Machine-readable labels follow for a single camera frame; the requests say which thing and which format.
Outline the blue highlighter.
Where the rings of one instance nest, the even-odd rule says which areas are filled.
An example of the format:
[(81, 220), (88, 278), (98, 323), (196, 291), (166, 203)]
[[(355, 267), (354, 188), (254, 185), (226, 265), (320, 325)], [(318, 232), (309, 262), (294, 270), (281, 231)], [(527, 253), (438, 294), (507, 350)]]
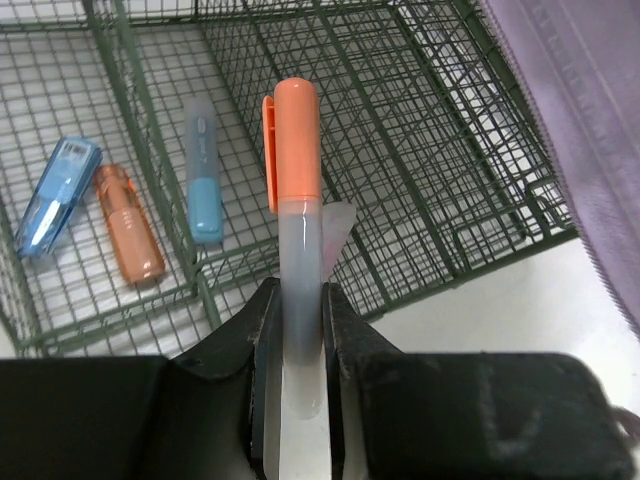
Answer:
[(197, 244), (218, 244), (224, 226), (216, 110), (204, 96), (185, 102), (184, 142), (190, 232)]

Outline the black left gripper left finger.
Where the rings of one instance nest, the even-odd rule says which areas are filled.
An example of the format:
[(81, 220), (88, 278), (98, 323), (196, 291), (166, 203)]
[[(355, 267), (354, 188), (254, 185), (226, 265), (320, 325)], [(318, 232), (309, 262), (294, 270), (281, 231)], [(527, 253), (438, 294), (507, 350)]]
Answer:
[(281, 292), (175, 358), (5, 359), (5, 479), (275, 479)]

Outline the clear pouch with purple zipper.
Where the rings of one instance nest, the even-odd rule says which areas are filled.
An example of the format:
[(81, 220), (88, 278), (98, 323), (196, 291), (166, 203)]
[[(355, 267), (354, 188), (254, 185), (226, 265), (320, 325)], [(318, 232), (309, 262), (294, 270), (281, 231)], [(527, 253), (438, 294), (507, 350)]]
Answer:
[(598, 275), (639, 330), (639, 4), (484, 1)]

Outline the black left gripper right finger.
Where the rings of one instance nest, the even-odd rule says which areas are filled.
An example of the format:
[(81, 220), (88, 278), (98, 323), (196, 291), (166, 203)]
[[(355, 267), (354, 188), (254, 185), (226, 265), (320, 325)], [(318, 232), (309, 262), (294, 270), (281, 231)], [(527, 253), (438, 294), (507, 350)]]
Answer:
[(631, 479), (635, 417), (553, 352), (405, 353), (322, 289), (335, 479)]

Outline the orange highlighter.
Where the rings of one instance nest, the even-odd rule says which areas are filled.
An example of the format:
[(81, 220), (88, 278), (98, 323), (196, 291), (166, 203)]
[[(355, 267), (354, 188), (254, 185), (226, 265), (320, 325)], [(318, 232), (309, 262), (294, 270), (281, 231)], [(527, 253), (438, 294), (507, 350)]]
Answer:
[(315, 479), (321, 410), (323, 334), (322, 199), (319, 99), (300, 77), (277, 83), (262, 103), (268, 202), (278, 223), (283, 315), (283, 386), (291, 411), (284, 464), (296, 479)]

